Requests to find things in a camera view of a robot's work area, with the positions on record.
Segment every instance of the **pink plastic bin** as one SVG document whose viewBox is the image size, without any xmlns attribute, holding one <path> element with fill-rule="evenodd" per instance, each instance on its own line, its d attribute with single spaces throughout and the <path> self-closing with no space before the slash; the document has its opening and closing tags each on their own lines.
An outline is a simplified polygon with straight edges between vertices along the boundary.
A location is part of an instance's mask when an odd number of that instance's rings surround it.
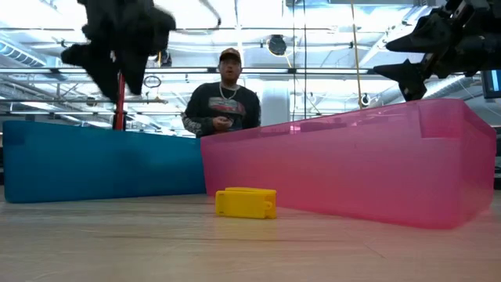
<svg viewBox="0 0 501 282">
<path fill-rule="evenodd" d="M 280 207 L 430 229 L 490 205 L 495 155 L 495 131 L 458 99 L 202 138 L 209 195 L 274 189 Z"/>
</svg>

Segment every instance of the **ceiling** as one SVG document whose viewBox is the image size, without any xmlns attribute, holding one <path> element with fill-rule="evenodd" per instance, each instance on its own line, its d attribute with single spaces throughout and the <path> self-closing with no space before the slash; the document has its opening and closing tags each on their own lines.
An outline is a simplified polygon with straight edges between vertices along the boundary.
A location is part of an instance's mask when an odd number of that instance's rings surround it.
<svg viewBox="0 0 501 282">
<path fill-rule="evenodd" d="M 191 92 L 204 82 L 217 81 L 217 74 L 209 74 L 207 67 L 218 64 L 218 54 L 228 47 L 243 53 L 244 68 L 267 69 L 267 74 L 243 74 L 240 84 L 261 96 L 270 81 L 286 81 L 290 101 L 294 97 L 300 103 L 289 103 L 290 112 L 305 112 L 302 96 L 308 93 L 307 118 L 318 114 L 336 114 L 358 109 L 359 88 L 355 58 L 361 69 L 370 69 L 386 63 L 401 63 L 409 58 L 419 61 L 420 54 L 391 53 L 385 50 L 385 42 L 408 34 L 420 16 L 431 8 L 423 4 L 436 1 L 356 1 L 355 23 L 358 48 L 353 48 L 351 6 L 349 1 L 329 0 L 210 0 L 222 19 L 218 30 L 214 14 L 199 0 L 155 0 L 162 9 L 175 16 L 178 31 L 171 33 L 168 52 L 172 58 L 170 72 L 158 68 L 157 62 L 149 62 L 150 78 L 147 85 L 160 79 L 158 88 L 144 87 L 140 97 L 127 104 L 130 126 L 133 130 L 146 130 L 163 134 L 189 136 L 184 131 L 179 113 L 184 110 Z M 81 26 L 86 22 L 85 9 L 76 0 L 16 0 L 2 3 L 0 9 L 0 50 L 2 43 L 27 54 L 42 67 L 69 67 L 61 64 L 60 53 L 74 43 L 85 42 Z M 275 56 L 267 48 L 271 35 L 280 34 L 287 44 L 285 56 Z M 14 99 L 54 99 L 53 103 L 0 103 L 0 111 L 36 111 L 39 121 L 57 118 L 68 123 L 82 123 L 101 127 L 109 126 L 112 104 L 104 100 L 99 90 L 85 73 L 65 74 L 63 80 L 51 74 L 36 74 L 27 61 L 14 60 L 1 55 L 0 97 Z M 25 68 L 22 73 L 8 74 L 5 68 Z M 199 67 L 200 70 L 182 68 Z M 280 74 L 279 70 L 290 67 L 305 68 L 304 74 L 295 76 Z M 488 122 L 498 121 L 497 103 L 486 103 L 477 95 L 478 80 L 449 79 L 438 84 L 429 81 L 429 97 L 468 99 L 470 106 L 483 113 Z M 362 72 L 361 93 L 367 93 L 379 104 L 402 101 L 393 81 Z M 97 105 L 84 103 L 96 99 Z M 57 114 L 49 112 L 66 112 Z"/>
</svg>

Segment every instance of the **yellow block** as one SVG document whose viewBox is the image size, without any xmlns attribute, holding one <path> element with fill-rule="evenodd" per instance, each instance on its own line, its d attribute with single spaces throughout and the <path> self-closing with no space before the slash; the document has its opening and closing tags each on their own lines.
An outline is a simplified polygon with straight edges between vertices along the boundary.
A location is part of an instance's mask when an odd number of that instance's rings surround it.
<svg viewBox="0 0 501 282">
<path fill-rule="evenodd" d="M 276 219 L 276 191 L 230 187 L 216 192 L 216 215 Z"/>
</svg>

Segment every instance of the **wooden floor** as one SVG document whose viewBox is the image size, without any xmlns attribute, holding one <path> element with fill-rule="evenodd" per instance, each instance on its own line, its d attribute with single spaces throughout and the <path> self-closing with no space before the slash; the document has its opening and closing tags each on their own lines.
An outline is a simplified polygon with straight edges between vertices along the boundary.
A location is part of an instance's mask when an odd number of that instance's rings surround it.
<svg viewBox="0 0 501 282">
<path fill-rule="evenodd" d="M 213 210 L 205 196 L 0 201 L 0 281 L 501 281 L 501 193 L 491 211 L 452 231 Z"/>
</svg>

